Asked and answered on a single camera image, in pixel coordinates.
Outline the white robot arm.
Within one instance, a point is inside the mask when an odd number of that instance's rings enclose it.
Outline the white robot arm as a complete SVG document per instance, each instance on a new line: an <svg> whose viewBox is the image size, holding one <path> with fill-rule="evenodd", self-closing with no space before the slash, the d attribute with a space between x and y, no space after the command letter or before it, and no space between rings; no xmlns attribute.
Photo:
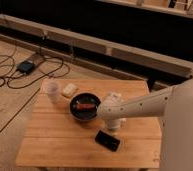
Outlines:
<svg viewBox="0 0 193 171"><path fill-rule="evenodd" d="M97 115L109 129L120 118L162 116L159 171L193 171L193 79L125 102L107 96Z"/></svg>

